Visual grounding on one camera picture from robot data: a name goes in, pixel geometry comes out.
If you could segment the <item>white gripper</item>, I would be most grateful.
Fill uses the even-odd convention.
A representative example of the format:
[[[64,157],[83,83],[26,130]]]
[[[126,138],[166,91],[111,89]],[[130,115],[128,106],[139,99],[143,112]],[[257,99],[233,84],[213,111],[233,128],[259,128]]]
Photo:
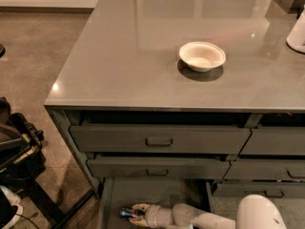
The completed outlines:
[[[145,218],[130,218],[129,222],[139,227],[169,229],[174,225],[173,210],[160,205],[138,203],[132,206],[133,210],[145,212]]]

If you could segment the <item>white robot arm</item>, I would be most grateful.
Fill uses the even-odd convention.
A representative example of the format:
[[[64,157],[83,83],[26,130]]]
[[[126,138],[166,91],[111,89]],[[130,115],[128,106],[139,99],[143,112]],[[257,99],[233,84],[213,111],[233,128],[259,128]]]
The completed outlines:
[[[244,197],[237,206],[236,219],[227,219],[186,203],[177,203],[173,208],[140,203],[132,207],[129,222],[162,229],[287,229],[276,206],[260,195]]]

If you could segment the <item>white cylindrical robot base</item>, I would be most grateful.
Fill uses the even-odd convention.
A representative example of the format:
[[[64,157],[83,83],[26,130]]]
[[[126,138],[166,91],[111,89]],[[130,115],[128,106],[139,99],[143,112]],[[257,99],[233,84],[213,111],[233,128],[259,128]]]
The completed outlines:
[[[305,7],[286,39],[287,45],[293,50],[305,53]]]

